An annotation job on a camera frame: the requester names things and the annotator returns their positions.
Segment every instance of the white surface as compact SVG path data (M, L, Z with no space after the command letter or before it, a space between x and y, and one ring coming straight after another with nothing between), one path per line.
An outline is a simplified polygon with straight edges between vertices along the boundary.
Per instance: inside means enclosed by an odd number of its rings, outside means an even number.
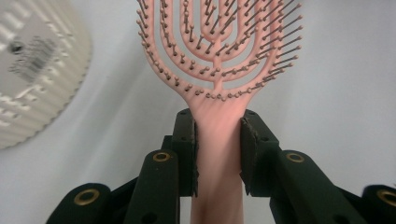
M186 105L150 70L137 35L136 1L74 0L92 34L89 74L43 133L0 151L0 223L44 223L74 187L112 189L136 177ZM333 183L356 194L396 183L394 1L302 1L296 65L249 109L283 149L308 154ZM188 223L189 203L181 223ZM268 200L246 198L245 220L274 223Z

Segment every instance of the curved brush rib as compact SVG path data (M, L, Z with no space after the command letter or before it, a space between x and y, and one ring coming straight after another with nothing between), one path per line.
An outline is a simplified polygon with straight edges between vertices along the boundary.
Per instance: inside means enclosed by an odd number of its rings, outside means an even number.
M301 39L296 34L303 27L292 27L302 18L294 13L301 5L293 6L293 0L219 0L218 5L201 0L197 12L192 1L180 0L178 30L183 42L177 43L174 1L137 1L137 24L148 62L158 77L187 102L198 126L199 196L192 199L191 223L243 223L239 120L252 96L298 58L291 54L301 48L295 43ZM159 11L158 18L154 18L154 10ZM201 22L193 24L197 14ZM160 24L159 35L170 60L189 76L212 82L212 89L193 85L168 68L157 50L155 22ZM189 52L183 52L181 45ZM224 66L241 58L246 50L250 53L239 63ZM223 87L224 82L253 71L259 72L247 83L231 89Z

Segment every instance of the ribbed white container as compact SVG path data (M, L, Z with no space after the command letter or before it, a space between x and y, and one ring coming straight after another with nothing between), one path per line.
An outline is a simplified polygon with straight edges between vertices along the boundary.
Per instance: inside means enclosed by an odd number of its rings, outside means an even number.
M68 0L0 0L0 149L59 115L90 58L90 36Z

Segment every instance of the gold circular bushing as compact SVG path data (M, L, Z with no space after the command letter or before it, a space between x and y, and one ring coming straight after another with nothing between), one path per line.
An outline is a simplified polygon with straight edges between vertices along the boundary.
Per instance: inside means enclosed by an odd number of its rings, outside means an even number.
M171 158L171 155L169 155L166 152L155 153L154 156L152 157L152 159L154 159L155 161L167 161L170 158Z
M289 161L294 161L294 162L303 162L305 161L304 157L297 154L297 153L288 153L286 154L286 158L288 158Z
M89 198L83 198L84 194L92 194L92 196ZM74 203L77 205L84 206L96 201L96 199L99 198L99 195L100 193L99 190L97 189L84 189L82 192L76 195Z
M379 189L376 192L376 196L378 196L378 198L380 198L384 203L396 207L396 193L386 189Z

